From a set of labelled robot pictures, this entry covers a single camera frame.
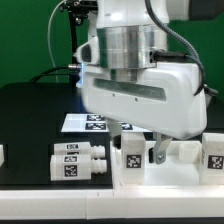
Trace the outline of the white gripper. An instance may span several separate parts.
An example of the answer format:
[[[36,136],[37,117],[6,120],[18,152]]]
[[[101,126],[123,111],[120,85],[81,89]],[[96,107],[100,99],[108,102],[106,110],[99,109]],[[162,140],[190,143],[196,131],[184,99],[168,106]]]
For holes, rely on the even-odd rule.
[[[192,138],[207,125],[205,93],[199,85],[199,69],[192,63],[159,63],[140,70],[135,83],[113,81],[108,70],[88,65],[82,100],[88,112],[110,118],[106,124],[118,149],[121,127],[117,121],[154,131],[156,143],[148,150],[148,159],[160,165],[166,161],[172,137]]]

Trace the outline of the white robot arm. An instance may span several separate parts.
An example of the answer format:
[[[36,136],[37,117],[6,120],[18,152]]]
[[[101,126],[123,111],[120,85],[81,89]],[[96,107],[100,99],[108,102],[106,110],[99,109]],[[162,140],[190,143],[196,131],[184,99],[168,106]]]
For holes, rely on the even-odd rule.
[[[197,51],[167,27],[171,20],[209,20],[224,0],[97,0],[95,35],[77,49],[84,65],[82,100],[103,115],[113,137],[124,121],[154,132],[152,161],[161,164],[174,139],[189,139],[207,124],[205,84]]]

